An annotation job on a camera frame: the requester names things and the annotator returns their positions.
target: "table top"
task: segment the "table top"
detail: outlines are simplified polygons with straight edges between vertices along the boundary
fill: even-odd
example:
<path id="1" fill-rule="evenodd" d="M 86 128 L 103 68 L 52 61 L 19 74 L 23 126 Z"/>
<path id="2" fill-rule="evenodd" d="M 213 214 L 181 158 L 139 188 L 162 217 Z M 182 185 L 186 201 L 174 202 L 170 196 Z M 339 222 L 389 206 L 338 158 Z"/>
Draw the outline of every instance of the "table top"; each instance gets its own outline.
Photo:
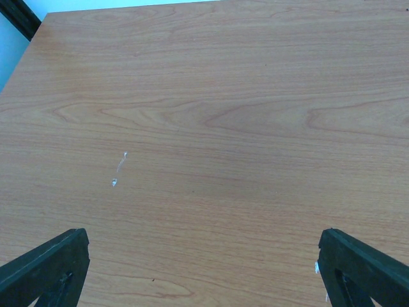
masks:
<path id="1" fill-rule="evenodd" d="M 48 14 L 0 96 L 0 264 L 85 228 L 80 306 L 329 306 L 324 229 L 408 263 L 403 5 Z"/>

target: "wall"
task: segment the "wall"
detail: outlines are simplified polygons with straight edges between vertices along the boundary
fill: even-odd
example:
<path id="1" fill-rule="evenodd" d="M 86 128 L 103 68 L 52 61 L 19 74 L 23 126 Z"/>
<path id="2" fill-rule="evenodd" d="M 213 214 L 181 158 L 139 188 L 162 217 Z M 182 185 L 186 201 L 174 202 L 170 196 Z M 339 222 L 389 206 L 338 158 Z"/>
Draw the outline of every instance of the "wall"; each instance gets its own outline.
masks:
<path id="1" fill-rule="evenodd" d="M 27 46 L 28 40 L 0 14 L 0 92 Z"/>
<path id="2" fill-rule="evenodd" d="M 25 0 L 42 21 L 47 13 L 97 8 L 123 8 L 154 4 L 186 3 L 197 0 Z M 28 46 L 28 41 L 0 14 L 0 92 Z"/>

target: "black frame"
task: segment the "black frame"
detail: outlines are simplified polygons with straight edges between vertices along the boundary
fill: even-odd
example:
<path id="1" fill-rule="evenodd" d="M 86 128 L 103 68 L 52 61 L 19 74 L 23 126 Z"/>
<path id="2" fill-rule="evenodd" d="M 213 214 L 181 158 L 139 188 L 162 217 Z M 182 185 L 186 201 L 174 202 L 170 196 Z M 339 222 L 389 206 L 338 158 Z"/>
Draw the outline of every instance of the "black frame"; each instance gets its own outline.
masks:
<path id="1" fill-rule="evenodd" d="M 0 0 L 2 13 L 29 41 L 40 27 L 41 21 L 23 0 Z"/>

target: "wooden table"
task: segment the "wooden table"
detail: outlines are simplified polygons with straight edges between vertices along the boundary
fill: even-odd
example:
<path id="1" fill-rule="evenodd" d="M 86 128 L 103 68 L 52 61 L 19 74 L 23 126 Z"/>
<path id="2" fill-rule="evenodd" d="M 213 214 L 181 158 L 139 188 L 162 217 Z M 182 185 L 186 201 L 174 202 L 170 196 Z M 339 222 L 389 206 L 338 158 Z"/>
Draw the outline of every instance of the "wooden table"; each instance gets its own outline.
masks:
<path id="1" fill-rule="evenodd" d="M 322 230 L 408 263 L 404 3 L 48 14 L 0 96 L 0 264 L 84 227 L 80 306 L 329 306 Z"/>

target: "light blue wall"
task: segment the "light blue wall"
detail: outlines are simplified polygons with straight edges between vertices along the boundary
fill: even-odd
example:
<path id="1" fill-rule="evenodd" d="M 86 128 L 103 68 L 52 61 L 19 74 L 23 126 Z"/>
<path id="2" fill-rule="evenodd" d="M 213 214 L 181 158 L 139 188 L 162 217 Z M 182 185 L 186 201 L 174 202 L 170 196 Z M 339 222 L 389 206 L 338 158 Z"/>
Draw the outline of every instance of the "light blue wall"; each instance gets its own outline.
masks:
<path id="1" fill-rule="evenodd" d="M 95 10 L 97 8 L 126 8 L 128 6 L 198 1 L 206 0 L 25 0 L 30 9 L 32 9 L 41 20 L 44 19 L 47 13 L 52 12 Z"/>
<path id="2" fill-rule="evenodd" d="M 196 1 L 207 0 L 26 0 L 26 4 L 42 21 L 47 13 L 52 12 Z M 28 41 L 0 14 L 0 92 L 20 61 L 27 46 Z"/>
<path id="3" fill-rule="evenodd" d="M 0 14 L 0 92 L 27 46 L 28 40 Z"/>

